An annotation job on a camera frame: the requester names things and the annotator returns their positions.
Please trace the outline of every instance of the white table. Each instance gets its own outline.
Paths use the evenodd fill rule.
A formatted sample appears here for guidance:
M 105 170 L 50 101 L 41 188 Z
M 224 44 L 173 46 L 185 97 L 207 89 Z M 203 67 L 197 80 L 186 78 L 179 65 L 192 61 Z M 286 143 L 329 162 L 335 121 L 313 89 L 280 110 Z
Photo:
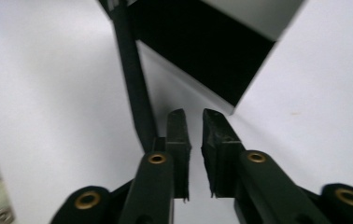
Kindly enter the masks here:
M 76 189 L 116 189 L 142 156 L 113 28 L 95 1 L 70 2 L 0 1 L 0 168 L 20 223 L 49 223 Z M 161 133 L 171 110 L 188 117 L 191 201 L 175 223 L 237 223 L 200 151 L 203 109 L 227 108 L 140 48 Z M 353 186 L 353 2 L 307 2 L 228 119 L 298 185 Z

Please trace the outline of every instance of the black panel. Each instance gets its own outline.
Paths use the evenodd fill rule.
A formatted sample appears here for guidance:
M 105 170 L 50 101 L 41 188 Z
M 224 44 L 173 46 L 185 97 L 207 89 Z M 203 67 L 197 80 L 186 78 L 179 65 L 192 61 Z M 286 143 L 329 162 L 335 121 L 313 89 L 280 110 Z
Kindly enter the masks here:
M 274 42 L 196 0 L 140 0 L 128 7 L 135 35 L 236 105 Z

